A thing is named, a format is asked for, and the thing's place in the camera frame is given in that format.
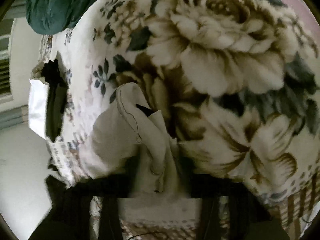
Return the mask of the beige long-sleeve shirt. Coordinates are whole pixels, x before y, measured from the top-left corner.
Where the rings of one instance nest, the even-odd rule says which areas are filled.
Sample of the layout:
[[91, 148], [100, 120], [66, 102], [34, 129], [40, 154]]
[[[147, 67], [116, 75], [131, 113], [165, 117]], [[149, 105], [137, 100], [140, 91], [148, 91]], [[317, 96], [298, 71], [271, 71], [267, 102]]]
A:
[[124, 172], [139, 156], [133, 188], [120, 201], [126, 221], [166, 228], [197, 226], [201, 202], [189, 196], [178, 173], [177, 140], [167, 132], [162, 113], [149, 109], [137, 84], [117, 88], [114, 102], [96, 119], [79, 155], [93, 179]]

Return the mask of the white pillow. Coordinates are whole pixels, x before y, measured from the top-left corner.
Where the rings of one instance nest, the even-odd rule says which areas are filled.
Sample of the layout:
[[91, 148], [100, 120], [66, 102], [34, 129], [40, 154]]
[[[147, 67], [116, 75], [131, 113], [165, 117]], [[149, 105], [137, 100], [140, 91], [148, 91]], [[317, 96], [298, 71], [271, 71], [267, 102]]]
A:
[[49, 83], [44, 77], [30, 79], [28, 99], [28, 125], [42, 139], [46, 138], [46, 114], [49, 95]]

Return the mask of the black folded garment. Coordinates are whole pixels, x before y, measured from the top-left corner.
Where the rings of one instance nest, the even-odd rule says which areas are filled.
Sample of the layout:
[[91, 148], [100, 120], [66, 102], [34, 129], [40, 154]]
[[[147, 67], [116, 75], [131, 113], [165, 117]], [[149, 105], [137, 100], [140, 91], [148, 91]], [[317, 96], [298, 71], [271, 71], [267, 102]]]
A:
[[46, 110], [46, 136], [54, 142], [61, 133], [63, 114], [67, 103], [67, 83], [60, 74], [58, 60], [48, 61], [41, 75], [49, 85]]

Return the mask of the floral fleece blanket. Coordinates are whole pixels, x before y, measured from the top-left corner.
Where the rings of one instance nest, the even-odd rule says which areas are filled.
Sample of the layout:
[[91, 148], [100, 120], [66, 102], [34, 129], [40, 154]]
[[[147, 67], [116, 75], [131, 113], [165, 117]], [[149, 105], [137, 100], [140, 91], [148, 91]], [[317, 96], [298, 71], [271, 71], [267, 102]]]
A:
[[[319, 239], [319, 48], [281, 0], [97, 0], [74, 28], [42, 35], [40, 55], [33, 79], [57, 59], [68, 86], [46, 143], [69, 187], [93, 180], [79, 152], [117, 88], [135, 83], [177, 140], [190, 197], [193, 173], [229, 179], [289, 239]], [[196, 239], [200, 216], [194, 228], [131, 223], [123, 198], [122, 239]]]

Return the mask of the dark green cloth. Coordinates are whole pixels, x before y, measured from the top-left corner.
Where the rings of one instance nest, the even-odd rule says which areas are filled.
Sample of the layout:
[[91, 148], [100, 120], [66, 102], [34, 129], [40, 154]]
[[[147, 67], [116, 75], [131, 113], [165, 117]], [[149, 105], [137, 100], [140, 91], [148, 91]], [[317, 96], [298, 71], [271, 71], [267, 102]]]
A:
[[27, 0], [26, 19], [40, 35], [55, 35], [74, 28], [97, 0]]

